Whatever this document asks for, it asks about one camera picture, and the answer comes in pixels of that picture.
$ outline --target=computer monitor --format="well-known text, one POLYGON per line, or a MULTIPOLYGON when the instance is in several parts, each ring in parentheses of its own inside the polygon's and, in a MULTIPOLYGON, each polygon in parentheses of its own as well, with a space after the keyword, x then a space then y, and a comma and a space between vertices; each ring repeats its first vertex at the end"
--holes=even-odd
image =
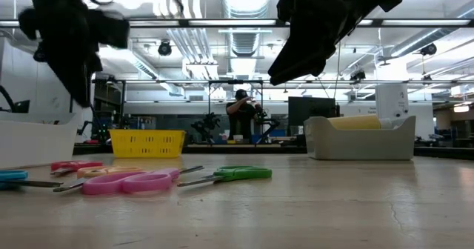
POLYGON ((14 105, 15 113, 28 113, 30 110, 30 100, 16 102, 14 105))
POLYGON ((288 125, 303 126, 304 121, 311 116, 327 118, 339 115, 338 105, 332 98, 289 97, 288 125))

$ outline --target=scissor blade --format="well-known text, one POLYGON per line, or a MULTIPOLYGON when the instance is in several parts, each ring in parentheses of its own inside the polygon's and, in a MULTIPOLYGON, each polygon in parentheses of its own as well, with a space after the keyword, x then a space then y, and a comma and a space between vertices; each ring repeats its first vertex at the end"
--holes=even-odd
POLYGON ((198 170, 201 170, 201 169, 204 169, 204 167, 203 166, 189 167, 189 168, 185 168, 185 169, 180 170, 179 173, 180 174, 186 174, 186 173, 191 173, 191 172, 198 171, 198 170))
POLYGON ((54 176, 63 176, 67 173, 70 173, 70 172, 73 172, 74 169, 72 168, 58 168, 57 170, 54 170, 54 171, 51 171, 51 175, 54 175, 54 176))
POLYGON ((63 185, 62 187, 58 187, 58 188, 54 189, 53 192, 59 193, 59 192, 65 191, 65 190, 71 190, 71 189, 74 189, 76 187, 81 187, 84 184, 84 182, 86 182, 86 181, 87 181, 87 178, 80 178, 80 179, 77 179, 73 182, 67 183, 66 185, 63 185))
POLYGON ((223 178, 224 178, 223 176, 209 175, 209 176, 202 177, 201 179, 194 182, 180 182, 178 183, 178 187, 197 185, 197 184, 206 183, 206 182, 217 182, 223 178))
POLYGON ((1 183, 7 183, 11 185, 27 186, 27 187, 59 187, 62 182, 40 182, 40 181, 27 181, 22 179, 12 180, 1 180, 1 183))

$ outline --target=black fabric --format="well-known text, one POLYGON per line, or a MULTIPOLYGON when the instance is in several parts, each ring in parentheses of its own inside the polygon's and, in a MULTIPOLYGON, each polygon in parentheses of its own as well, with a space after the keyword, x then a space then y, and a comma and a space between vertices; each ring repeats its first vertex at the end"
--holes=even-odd
MULTIPOLYGON (((226 108, 235 104, 228 103, 226 108)), ((229 114, 229 122, 230 122, 230 136, 229 140, 233 140, 234 135, 242 135, 244 139, 251 139, 252 137, 252 128, 251 128, 251 121, 256 114, 255 108, 248 103, 244 103, 238 109, 237 112, 233 114, 229 114)))

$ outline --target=green scissors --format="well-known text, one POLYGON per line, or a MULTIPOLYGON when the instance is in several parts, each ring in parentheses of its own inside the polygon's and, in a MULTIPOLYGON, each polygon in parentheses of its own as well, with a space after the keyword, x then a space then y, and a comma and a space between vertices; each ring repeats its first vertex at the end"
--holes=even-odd
POLYGON ((213 175, 202 177, 194 182, 181 182, 178 187, 197 185, 205 182, 231 182, 237 179, 268 179, 272 177, 272 170, 252 166, 220 167, 213 175))

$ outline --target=white plastic bin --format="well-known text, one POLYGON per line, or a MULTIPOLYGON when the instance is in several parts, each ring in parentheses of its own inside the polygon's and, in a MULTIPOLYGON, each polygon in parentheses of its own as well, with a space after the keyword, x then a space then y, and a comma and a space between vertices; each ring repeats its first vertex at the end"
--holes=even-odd
POLYGON ((393 129, 337 130, 315 116, 304 122, 308 156, 319 160, 410 160, 416 117, 393 129))
POLYGON ((78 124, 75 113, 0 113, 0 168, 71 160, 78 124))

